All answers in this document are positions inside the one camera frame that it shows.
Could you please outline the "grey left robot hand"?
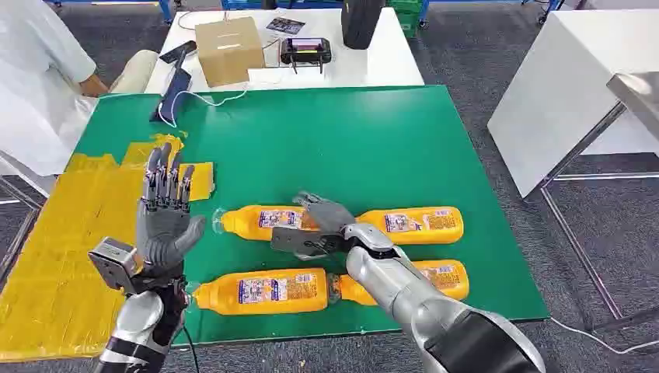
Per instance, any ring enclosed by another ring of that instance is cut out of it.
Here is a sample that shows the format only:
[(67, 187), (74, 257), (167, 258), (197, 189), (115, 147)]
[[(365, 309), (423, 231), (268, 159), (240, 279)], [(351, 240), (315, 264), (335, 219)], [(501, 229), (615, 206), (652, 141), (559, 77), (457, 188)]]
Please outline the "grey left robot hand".
[(136, 247), (143, 274), (182, 272), (185, 255), (204, 234), (205, 217), (190, 214), (193, 166), (180, 172), (180, 154), (167, 142), (152, 149), (138, 202)]

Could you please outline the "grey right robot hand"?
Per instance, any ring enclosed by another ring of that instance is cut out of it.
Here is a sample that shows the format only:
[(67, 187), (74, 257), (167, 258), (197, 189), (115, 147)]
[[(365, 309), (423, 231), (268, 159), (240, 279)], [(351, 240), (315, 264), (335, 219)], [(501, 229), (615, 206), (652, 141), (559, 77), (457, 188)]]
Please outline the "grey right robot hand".
[(305, 209), (323, 232), (340, 232), (346, 225), (357, 222), (342, 204), (317, 194), (301, 191), (292, 200)]

